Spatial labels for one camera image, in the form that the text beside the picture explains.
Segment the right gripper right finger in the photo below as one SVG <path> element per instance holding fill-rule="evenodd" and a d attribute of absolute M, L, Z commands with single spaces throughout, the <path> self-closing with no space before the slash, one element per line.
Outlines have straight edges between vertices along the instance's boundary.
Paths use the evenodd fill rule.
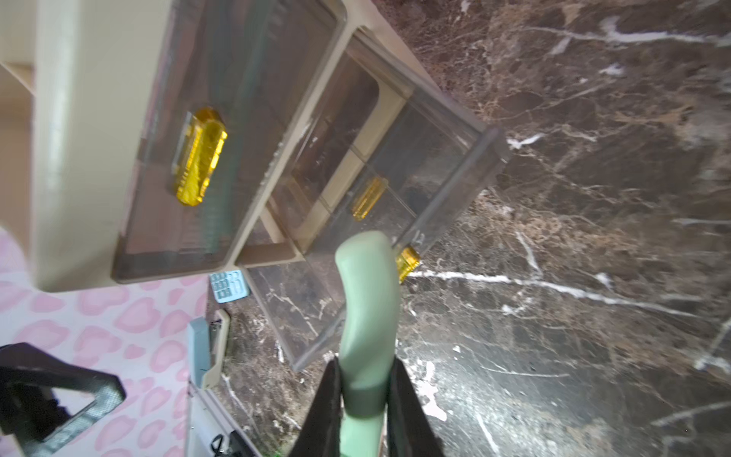
<path fill-rule="evenodd" d="M 443 442 L 433 432 L 403 362 L 395 358 L 386 394 L 389 456 L 444 457 Z"/>

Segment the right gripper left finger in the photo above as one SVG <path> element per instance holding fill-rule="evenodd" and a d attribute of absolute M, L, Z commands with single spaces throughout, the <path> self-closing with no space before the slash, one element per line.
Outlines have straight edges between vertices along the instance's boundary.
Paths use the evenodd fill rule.
<path fill-rule="evenodd" d="M 338 457 L 342 422 L 342 375 L 339 360 L 327 363 L 310 410 L 289 457 Z"/>

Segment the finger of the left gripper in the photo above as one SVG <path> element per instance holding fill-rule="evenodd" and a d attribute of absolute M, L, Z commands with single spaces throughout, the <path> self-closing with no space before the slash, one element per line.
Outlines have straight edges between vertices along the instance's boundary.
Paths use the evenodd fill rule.
<path fill-rule="evenodd" d="M 91 401 L 71 414 L 55 390 Z M 126 399 L 113 374 L 67 364 L 28 343 L 1 348 L 1 433 L 14 437 L 23 456 L 54 455 Z"/>

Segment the green fruit knife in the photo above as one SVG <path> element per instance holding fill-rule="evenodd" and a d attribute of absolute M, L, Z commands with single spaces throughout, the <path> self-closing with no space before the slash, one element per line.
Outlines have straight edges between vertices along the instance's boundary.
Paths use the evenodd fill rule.
<path fill-rule="evenodd" d="M 335 263 L 346 308 L 338 359 L 345 408 L 340 454 L 378 456 L 400 314 L 396 260 L 388 238 L 373 230 L 342 243 Z"/>

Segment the transparent grey drawer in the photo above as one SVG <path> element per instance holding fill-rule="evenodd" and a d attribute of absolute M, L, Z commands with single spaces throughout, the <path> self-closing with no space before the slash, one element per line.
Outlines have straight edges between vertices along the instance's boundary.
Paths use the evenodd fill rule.
<path fill-rule="evenodd" d="M 114 280 L 230 260 L 342 12 L 323 1 L 173 3 Z"/>
<path fill-rule="evenodd" d="M 344 241 L 382 232 L 408 275 L 511 156 L 501 129 L 354 34 L 237 260 L 289 365 L 337 345 Z"/>

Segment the beige desktop drawer organizer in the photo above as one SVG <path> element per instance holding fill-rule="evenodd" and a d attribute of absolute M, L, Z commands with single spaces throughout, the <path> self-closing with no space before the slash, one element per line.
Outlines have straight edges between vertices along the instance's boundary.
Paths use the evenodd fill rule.
<path fill-rule="evenodd" d="M 1 5 L 1 226 L 19 245 L 41 291 L 139 283 L 114 280 L 112 264 L 174 2 Z M 341 6 L 342 23 L 232 257 L 210 272 L 243 268 L 238 257 L 354 34 L 375 39 L 434 85 L 373 2 L 323 2 Z"/>

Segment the blue white calculator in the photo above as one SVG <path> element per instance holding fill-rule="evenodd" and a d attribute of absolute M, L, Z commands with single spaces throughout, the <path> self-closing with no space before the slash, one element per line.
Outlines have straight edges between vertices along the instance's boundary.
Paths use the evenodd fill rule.
<path fill-rule="evenodd" d="M 209 285 L 211 285 L 213 297 L 218 304 L 241 300 L 251 293 L 241 270 L 210 274 Z"/>

